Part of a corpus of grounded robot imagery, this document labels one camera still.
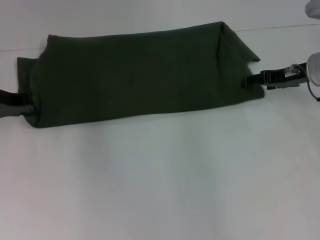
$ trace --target robotic arm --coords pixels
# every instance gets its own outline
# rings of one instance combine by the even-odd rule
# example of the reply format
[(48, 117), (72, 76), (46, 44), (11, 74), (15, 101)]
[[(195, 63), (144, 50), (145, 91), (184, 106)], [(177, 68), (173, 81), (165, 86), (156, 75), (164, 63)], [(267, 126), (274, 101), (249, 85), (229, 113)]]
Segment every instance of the robotic arm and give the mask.
[(309, 18), (320, 19), (320, 1), (310, 0), (305, 6), (305, 13)]
[[(313, 19), (320, 19), (320, 0), (310, 0), (305, 6), (305, 13)], [(242, 88), (251, 84), (265, 85), (268, 90), (298, 87), (307, 83), (311, 95), (320, 102), (310, 88), (310, 82), (320, 87), (320, 52), (312, 54), (306, 63), (294, 64), (279, 70), (264, 70), (260, 74), (247, 76), (242, 80)]]

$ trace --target white background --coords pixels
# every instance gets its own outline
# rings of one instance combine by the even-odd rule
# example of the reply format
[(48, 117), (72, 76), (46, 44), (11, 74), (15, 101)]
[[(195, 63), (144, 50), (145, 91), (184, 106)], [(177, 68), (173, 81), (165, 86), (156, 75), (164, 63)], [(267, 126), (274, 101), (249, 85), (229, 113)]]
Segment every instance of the white background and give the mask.
[[(320, 21), (305, 4), (1, 0), (0, 88), (17, 91), (16, 58), (38, 57), (48, 34), (224, 21), (262, 59), (254, 73), (303, 63), (320, 52), (320, 25), (310, 25)], [(0, 239), (318, 240), (319, 123), (306, 85), (206, 111), (48, 129), (2, 118)]]

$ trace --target dark green cloth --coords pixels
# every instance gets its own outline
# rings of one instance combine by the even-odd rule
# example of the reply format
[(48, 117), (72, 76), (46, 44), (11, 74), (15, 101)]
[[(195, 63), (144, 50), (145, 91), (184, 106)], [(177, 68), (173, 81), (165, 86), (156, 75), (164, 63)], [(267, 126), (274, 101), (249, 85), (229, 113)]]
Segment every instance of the dark green cloth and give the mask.
[(241, 89), (259, 58), (223, 22), (100, 37), (50, 35), (39, 59), (18, 58), (19, 91), (36, 128), (206, 110), (264, 97)]

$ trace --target cloth fold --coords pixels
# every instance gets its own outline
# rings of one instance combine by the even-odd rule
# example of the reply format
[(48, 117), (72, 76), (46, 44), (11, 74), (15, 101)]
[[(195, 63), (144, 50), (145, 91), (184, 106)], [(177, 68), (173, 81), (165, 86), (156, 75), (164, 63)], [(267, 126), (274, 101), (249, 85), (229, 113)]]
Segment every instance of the cloth fold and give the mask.
[(100, 37), (49, 35), (39, 59), (18, 58), (35, 128), (206, 110), (264, 97), (241, 88), (260, 59), (224, 22)]

